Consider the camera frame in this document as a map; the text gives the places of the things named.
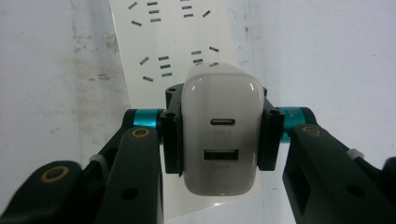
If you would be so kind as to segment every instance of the white connector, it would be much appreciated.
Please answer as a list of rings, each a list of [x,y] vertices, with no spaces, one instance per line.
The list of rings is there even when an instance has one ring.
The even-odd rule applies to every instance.
[[[182,92],[184,182],[198,195],[239,195],[253,186],[264,94],[227,63],[192,67]]]

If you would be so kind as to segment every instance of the power adapter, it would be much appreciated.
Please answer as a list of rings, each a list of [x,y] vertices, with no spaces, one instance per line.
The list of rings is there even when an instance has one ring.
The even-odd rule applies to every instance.
[[[198,63],[181,98],[184,182],[194,194],[232,196],[253,186],[264,104],[261,83],[227,63]]]

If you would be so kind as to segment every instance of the wall charger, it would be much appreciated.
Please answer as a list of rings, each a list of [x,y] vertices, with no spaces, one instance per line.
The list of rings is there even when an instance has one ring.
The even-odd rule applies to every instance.
[[[261,83],[227,63],[198,63],[181,99],[187,189],[205,196],[248,192],[260,142]]]

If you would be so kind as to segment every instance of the usb port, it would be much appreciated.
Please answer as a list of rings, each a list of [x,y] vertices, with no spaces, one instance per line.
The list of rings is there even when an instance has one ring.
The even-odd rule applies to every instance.
[[[234,119],[212,119],[210,120],[211,125],[234,125]]]
[[[237,161],[238,149],[205,149],[204,160],[207,161]]]

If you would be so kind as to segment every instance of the charging port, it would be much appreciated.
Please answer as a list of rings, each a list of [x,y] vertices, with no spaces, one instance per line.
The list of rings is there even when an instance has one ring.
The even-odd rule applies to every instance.
[[[210,120],[211,125],[234,125],[234,119],[212,119]]]
[[[237,161],[238,149],[205,149],[204,160],[207,161]]]

